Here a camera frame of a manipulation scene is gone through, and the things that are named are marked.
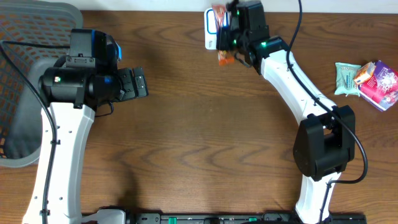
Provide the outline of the orange red snack bar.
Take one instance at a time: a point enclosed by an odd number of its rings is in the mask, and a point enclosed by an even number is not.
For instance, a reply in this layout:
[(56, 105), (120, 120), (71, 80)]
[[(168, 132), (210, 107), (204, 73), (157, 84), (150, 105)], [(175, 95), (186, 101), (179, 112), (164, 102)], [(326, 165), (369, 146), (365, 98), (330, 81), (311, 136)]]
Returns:
[(218, 51), (218, 64), (219, 66), (225, 66), (234, 63), (234, 58), (228, 50), (225, 50), (222, 46), (222, 31), (225, 28), (224, 23), (226, 21), (227, 9), (224, 4), (212, 4), (211, 8), (214, 13), (215, 26), (216, 26), (216, 49)]

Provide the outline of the red purple snack bag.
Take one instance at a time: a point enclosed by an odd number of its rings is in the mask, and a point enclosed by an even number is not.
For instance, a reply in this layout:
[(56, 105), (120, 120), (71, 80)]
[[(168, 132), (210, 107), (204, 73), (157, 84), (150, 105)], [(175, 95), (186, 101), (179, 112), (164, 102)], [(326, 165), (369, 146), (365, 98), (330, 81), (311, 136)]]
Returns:
[(381, 60), (376, 62), (373, 76), (359, 86), (361, 96), (380, 111), (397, 103), (397, 71)]

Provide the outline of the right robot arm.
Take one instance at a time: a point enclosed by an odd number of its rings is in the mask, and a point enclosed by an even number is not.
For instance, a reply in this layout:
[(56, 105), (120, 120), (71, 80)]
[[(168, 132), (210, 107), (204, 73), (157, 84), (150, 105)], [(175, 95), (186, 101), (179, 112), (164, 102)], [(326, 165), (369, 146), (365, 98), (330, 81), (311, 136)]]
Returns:
[(292, 53), (292, 43), (271, 36), (260, 1), (214, 4), (215, 44), (219, 60), (230, 57), (267, 80), (280, 94), (297, 123), (294, 161), (302, 173), (292, 219), (299, 223), (333, 223), (331, 196), (354, 159), (355, 116), (338, 107), (313, 83)]

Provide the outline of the teal snack packet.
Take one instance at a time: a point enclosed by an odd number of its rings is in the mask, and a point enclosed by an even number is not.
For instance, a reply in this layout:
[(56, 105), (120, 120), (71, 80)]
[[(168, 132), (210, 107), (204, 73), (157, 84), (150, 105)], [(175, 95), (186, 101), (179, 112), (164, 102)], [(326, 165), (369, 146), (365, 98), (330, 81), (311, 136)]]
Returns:
[(357, 71), (361, 68), (360, 65), (353, 65), (349, 63), (336, 62), (336, 90), (335, 95), (356, 95), (360, 96), (358, 87), (353, 78)]

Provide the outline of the orange snack packet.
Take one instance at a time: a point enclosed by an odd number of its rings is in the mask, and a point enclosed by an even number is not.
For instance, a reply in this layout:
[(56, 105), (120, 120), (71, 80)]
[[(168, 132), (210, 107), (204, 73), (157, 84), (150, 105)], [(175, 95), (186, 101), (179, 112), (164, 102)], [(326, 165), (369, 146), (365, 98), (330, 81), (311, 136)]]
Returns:
[(373, 76), (375, 69), (376, 69), (376, 64), (374, 62), (367, 63), (356, 72), (353, 81), (355, 82), (356, 85), (360, 85), (368, 81)]

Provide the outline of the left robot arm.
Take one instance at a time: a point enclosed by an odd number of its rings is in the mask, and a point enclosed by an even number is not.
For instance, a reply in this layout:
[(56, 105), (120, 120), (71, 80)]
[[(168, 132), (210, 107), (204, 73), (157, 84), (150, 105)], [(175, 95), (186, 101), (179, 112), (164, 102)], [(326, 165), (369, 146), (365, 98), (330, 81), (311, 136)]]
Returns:
[(39, 78), (42, 142), (24, 223), (129, 223), (127, 210), (83, 215), (80, 187), (88, 135), (101, 105), (149, 94), (141, 67), (119, 68), (121, 48), (104, 32), (73, 29), (69, 54)]

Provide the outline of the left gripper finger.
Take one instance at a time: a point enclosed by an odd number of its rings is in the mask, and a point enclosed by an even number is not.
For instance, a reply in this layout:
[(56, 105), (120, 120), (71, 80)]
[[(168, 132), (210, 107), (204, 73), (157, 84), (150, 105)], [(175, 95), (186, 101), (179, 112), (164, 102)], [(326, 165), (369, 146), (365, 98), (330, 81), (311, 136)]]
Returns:
[(142, 67), (136, 68), (136, 85), (137, 85), (137, 96), (139, 98), (145, 97), (149, 94), (147, 88), (147, 82)]
[(133, 89), (134, 89), (134, 93), (135, 93), (135, 98), (137, 98), (139, 96), (139, 90), (137, 87), (137, 80), (136, 80), (137, 73), (138, 73), (137, 70), (138, 70), (138, 67), (132, 69), (132, 85), (133, 85)]

